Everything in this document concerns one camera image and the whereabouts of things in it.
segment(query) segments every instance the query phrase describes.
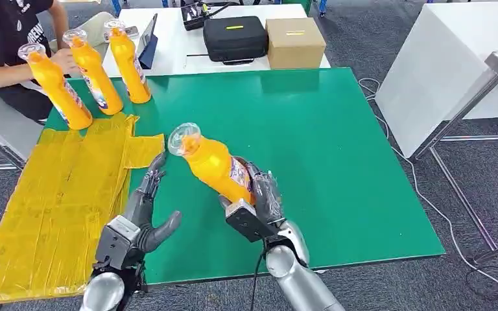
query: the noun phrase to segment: plastic bottle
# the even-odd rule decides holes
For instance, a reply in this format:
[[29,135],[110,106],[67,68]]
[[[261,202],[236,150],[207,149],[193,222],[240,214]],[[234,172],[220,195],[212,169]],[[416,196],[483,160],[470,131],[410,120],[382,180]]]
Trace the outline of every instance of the plastic bottle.
[[18,56],[27,61],[33,77],[72,130],[87,128],[93,116],[81,98],[64,78],[60,66],[53,63],[40,43],[28,43],[18,49]]
[[125,32],[125,24],[118,19],[111,19],[105,22],[104,26],[108,29],[110,49],[130,100],[136,104],[147,102],[152,97],[152,93],[150,93],[146,77],[135,54],[134,43]]
[[230,201],[245,199],[253,204],[247,169],[230,155],[225,144],[203,137],[197,124],[183,123],[174,129],[168,148],[184,157],[197,178]]
[[100,110],[107,115],[120,112],[123,102],[102,67],[100,54],[87,43],[87,32],[71,29],[64,33],[63,39],[71,47],[73,59]]

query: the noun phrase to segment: bottle cap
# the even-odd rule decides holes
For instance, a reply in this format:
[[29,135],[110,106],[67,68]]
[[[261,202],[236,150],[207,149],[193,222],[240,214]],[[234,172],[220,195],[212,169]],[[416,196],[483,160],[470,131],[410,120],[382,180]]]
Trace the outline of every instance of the bottle cap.
[[18,56],[27,62],[39,62],[47,57],[47,50],[41,43],[26,43],[18,49]]
[[109,37],[121,36],[123,34],[126,34],[125,23],[123,23],[117,18],[113,18],[105,22],[104,28],[106,29],[106,32],[108,33]]
[[70,29],[64,33],[62,39],[70,47],[82,47],[87,42],[87,32],[82,29]]
[[172,131],[167,148],[176,156],[189,156],[199,147],[201,130],[195,123],[183,123]]

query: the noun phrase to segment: green tabletop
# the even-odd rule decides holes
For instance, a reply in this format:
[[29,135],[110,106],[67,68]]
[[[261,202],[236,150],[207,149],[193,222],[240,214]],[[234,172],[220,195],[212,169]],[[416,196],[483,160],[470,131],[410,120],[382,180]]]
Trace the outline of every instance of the green tabletop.
[[[167,136],[195,122],[232,155],[271,170],[285,215],[306,239],[312,268],[441,255],[444,249],[348,68],[152,76],[136,135]],[[71,80],[96,118],[83,80]],[[47,127],[66,130],[55,110]],[[249,243],[224,220],[217,193],[168,156],[154,205],[154,224],[184,215],[168,241],[146,256],[148,283],[250,275],[262,243]],[[130,190],[145,169],[133,170]]]

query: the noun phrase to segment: white cable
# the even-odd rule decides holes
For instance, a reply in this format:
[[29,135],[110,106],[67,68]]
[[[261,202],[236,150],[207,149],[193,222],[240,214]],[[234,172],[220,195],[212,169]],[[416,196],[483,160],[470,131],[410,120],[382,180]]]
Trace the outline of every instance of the white cable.
[[[366,100],[368,102],[371,101],[371,100],[375,100],[375,94],[377,93],[377,91],[374,91],[374,90],[370,89],[369,87],[364,86],[363,83],[362,83],[364,81],[371,81],[371,82],[376,83],[377,84],[377,90],[381,86],[381,83],[379,81],[373,79],[373,78],[362,78],[362,79],[358,80],[358,84],[363,89],[365,89],[365,90],[367,90],[368,92],[371,93],[371,95],[366,96]],[[385,125],[385,128],[386,128],[386,139],[388,140],[389,135],[390,135],[390,133],[388,131],[388,124],[386,123],[385,120],[379,118],[377,115],[375,117],[377,118],[377,120],[381,121]],[[488,277],[489,279],[491,279],[492,281],[494,281],[494,282],[496,282],[498,284],[498,279],[496,279],[495,277],[492,277],[491,275],[487,274],[486,272],[483,272],[482,270],[474,267],[470,262],[468,262],[468,260],[465,258],[465,256],[463,256],[463,252],[461,252],[461,249],[459,248],[459,245],[457,244],[457,241],[455,240],[455,234],[453,233],[453,224],[451,223],[451,220],[446,215],[444,215],[439,209],[437,209],[436,206],[434,206],[434,204],[432,204],[429,201],[429,199],[427,199],[424,195],[421,194],[421,192],[419,191],[419,186],[417,184],[417,176],[415,175],[415,167],[413,166],[413,163],[411,163],[411,161],[409,161],[408,159],[406,159],[396,148],[394,148],[393,146],[391,146],[391,148],[395,151],[395,153],[397,155],[400,156],[400,158],[402,158],[402,160],[406,161],[411,166],[411,174],[413,175],[413,182],[415,184],[415,192],[417,193],[417,195],[419,197],[421,197],[421,199],[425,200],[425,202],[427,202],[449,224],[449,232],[451,234],[451,240],[453,241],[453,245],[455,246],[455,249],[457,250],[457,253],[459,253],[459,257],[461,257],[461,259],[467,264],[467,266],[471,267],[473,270],[476,270],[477,272],[481,273],[482,275]]]

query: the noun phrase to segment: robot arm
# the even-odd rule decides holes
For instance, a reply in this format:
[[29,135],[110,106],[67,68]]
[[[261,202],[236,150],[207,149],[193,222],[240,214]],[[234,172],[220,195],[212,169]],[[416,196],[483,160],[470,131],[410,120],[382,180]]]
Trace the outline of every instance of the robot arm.
[[140,187],[131,193],[125,212],[104,226],[80,311],[125,310],[134,292],[146,290],[144,256],[158,248],[182,218],[175,211],[161,226],[152,226],[154,198],[165,175],[163,164],[165,153],[152,161]]
[[320,277],[308,268],[309,252],[297,225],[286,219],[276,180],[254,164],[237,158],[249,171],[255,206],[244,200],[230,203],[219,196],[226,222],[255,242],[262,238],[268,272],[276,278],[285,297],[296,311],[344,311]]

